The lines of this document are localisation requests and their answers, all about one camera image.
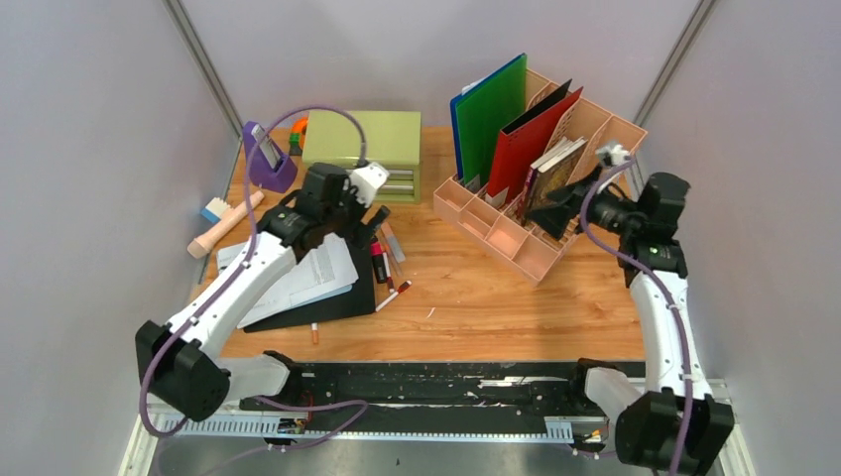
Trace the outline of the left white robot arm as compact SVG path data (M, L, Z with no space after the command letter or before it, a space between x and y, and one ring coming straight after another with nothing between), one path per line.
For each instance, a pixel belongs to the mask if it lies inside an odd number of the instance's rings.
M149 395L193 421L253 397L267 397L281 410L295 408L304 385L278 353L224 359L221 350L267 290L325 237L369 245L389 210L382 206L370 220L364 217L388 178L376 163L350 171L311 165L300 189L263 214L256 235L211 285L166 323L147 321L138 329L140 409L147 408Z

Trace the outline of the purple Roald Dahl book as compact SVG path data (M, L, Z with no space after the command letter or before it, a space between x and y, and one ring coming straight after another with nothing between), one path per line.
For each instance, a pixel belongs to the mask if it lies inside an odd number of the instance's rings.
M538 172L540 167L548 162L550 159L553 159L559 152L564 150L571 141L566 138L562 137L554 146L547 149L542 156L536 159L534 162L531 163L529 171L526 176L526 180L524 183L524 190L521 193L517 208L515 210L514 217L515 219L522 225L525 225L525 218L524 214L527 207L527 202L529 201L529 195L531 193L533 184L535 179L538 176Z

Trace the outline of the clipboard with white papers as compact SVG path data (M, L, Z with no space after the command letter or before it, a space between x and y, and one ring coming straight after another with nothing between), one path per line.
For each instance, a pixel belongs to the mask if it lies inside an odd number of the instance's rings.
M334 233L273 283L240 320L242 329L277 313L337 296L359 279L346 241Z

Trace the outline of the black Moon and Sixpence book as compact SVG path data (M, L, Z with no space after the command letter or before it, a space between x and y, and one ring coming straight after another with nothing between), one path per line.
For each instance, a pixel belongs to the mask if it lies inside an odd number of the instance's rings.
M528 221L525 217L526 213L532 208L547 204L547 194L566 185L580 161L586 149L587 140L579 137L570 141L571 143L564 150L540 167L527 202L524 214L525 224Z

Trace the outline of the green drawer cabinet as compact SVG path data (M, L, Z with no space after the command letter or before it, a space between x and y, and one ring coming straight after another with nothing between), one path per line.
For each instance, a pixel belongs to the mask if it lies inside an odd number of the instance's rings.
M390 202L421 200L421 113L418 111L352 111L366 138L366 159L388 172L378 198ZM357 128L330 111L309 113L302 162L327 163L350 171L359 159Z

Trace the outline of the red folder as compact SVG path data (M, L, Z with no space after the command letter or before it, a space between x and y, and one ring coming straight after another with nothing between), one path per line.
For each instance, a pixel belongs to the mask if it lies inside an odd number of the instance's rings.
M495 208L522 191L531 163L542 156L555 127L579 99L583 87L569 91L571 80L529 107L499 133L485 201Z

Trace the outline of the peach file organizer rack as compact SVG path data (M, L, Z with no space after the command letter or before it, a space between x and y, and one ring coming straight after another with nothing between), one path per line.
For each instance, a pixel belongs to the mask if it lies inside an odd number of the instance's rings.
M570 179L578 180L597 164L596 147L616 141L635 153L648 132L582 97L559 121L551 140L555 143L570 134L595 142L572 172ZM484 189L470 191L451 176L434 191L433 209L489 256L523 275L531 285L538 285L579 238L575 232L578 220L572 219L561 237L554 239L531 222L522 225L515 218L516 201L495 208L484 200L484 194Z

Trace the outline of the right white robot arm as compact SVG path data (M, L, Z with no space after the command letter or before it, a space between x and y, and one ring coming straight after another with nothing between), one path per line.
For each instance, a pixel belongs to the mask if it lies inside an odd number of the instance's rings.
M574 218L616 234L614 250L637 308L646 350L642 390L606 362L581 358L566 387L570 407L596 409L614 425L614 447L625 464L679 475L705 475L735 425L732 408L717 402L697 356L685 309L688 270L674 235L689 183L655 173L632 200L599 188L601 171L563 186L526 212L557 238Z

